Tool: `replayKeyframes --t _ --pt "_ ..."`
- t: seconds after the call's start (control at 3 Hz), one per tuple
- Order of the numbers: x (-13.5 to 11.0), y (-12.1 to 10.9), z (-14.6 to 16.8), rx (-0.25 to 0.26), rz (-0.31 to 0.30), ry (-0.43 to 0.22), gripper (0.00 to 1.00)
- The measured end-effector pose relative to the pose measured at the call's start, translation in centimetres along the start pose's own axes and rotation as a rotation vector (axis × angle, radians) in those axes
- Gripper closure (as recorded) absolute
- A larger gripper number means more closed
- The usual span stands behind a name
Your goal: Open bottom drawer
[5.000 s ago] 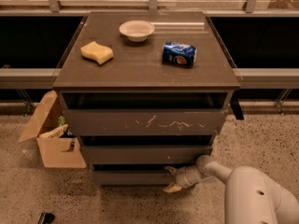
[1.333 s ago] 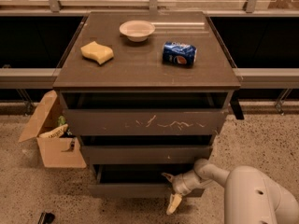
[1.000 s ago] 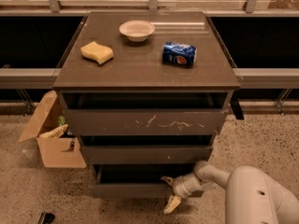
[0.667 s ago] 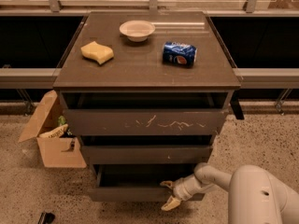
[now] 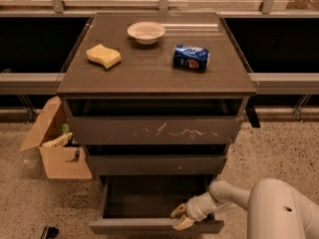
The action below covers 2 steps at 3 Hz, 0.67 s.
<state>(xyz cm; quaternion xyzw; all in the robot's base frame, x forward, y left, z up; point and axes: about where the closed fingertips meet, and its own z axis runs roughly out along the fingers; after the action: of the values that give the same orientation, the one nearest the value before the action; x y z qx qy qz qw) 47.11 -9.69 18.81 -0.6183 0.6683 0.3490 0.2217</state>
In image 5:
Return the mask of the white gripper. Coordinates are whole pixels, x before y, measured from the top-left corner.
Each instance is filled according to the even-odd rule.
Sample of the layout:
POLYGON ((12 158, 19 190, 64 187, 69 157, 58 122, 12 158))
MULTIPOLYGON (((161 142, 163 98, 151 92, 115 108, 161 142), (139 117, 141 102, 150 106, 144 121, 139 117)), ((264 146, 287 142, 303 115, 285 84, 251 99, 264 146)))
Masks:
POLYGON ((194 221, 200 222, 217 208, 217 201, 205 192, 192 197, 186 204, 179 205, 171 214, 171 218, 180 218, 172 226, 174 230, 181 231, 190 228, 194 221))

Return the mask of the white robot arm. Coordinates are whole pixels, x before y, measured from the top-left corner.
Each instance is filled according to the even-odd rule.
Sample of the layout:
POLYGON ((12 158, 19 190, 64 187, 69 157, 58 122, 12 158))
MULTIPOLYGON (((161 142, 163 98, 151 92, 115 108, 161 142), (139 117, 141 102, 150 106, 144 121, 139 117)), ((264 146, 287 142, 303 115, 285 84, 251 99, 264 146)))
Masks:
POLYGON ((251 190, 213 180, 205 193, 171 213, 171 218, 178 218, 173 228, 190 228, 232 204, 247 212, 247 239, 319 239, 319 206, 290 184, 274 178, 258 181, 251 190))

